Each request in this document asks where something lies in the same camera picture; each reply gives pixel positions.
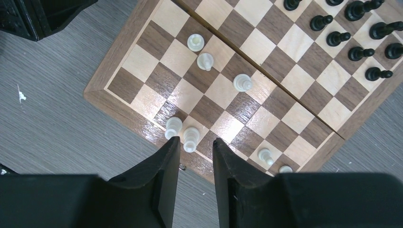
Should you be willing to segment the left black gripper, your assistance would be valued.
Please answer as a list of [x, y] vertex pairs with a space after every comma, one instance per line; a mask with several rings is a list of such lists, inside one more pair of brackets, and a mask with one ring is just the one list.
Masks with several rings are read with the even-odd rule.
[[0, 0], [0, 29], [39, 41], [62, 31], [97, 0]]

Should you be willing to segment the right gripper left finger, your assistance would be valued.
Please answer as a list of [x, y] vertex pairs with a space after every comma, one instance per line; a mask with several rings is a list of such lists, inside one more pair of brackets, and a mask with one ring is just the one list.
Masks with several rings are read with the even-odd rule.
[[180, 163], [180, 137], [96, 190], [96, 228], [170, 228]]

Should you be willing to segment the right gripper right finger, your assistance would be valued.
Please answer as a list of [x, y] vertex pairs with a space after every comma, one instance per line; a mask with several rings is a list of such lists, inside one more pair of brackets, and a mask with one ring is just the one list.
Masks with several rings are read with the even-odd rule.
[[282, 178], [271, 177], [236, 155], [221, 138], [212, 145], [221, 228], [288, 228], [289, 200]]

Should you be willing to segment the white chess piece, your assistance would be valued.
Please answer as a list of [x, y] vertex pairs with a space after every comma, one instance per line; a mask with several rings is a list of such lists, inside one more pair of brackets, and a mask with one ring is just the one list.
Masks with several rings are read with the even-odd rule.
[[290, 166], [284, 165], [279, 168], [278, 172], [279, 173], [292, 173], [293, 170]]
[[197, 143], [200, 139], [199, 130], [195, 127], [189, 127], [184, 131], [183, 136], [184, 136], [184, 143], [183, 143], [184, 150], [188, 153], [194, 152], [197, 148]]
[[267, 148], [263, 148], [258, 152], [258, 158], [268, 166], [271, 166], [274, 163], [274, 160], [271, 156], [271, 151]]

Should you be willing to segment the wooden chess board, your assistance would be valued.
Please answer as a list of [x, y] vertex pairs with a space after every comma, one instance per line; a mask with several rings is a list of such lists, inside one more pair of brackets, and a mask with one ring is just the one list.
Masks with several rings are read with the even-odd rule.
[[83, 95], [156, 146], [180, 136], [209, 181], [216, 138], [269, 175], [317, 171], [402, 82], [402, 54], [400, 0], [140, 0]]

